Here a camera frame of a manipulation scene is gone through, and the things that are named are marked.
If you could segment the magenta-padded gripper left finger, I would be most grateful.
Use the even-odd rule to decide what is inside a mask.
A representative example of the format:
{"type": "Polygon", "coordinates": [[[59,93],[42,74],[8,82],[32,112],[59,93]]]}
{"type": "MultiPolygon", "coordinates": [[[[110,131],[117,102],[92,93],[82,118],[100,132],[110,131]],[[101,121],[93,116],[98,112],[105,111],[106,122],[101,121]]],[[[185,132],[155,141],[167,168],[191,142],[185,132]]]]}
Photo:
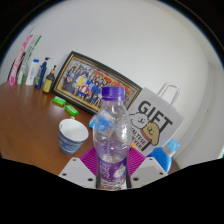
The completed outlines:
{"type": "Polygon", "coordinates": [[[80,158],[72,157],[59,176],[78,186],[95,189],[98,161],[95,148],[89,149],[80,158]]]}

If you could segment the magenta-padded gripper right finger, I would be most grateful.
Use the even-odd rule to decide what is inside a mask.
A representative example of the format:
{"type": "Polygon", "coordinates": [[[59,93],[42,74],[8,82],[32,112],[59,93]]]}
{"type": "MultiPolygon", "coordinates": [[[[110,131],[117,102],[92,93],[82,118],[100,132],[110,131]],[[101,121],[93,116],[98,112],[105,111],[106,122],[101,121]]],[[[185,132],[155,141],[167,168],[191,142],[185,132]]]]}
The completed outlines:
{"type": "Polygon", "coordinates": [[[127,169],[132,188],[140,188],[167,175],[154,157],[145,157],[131,148],[127,157],[127,169]]]}

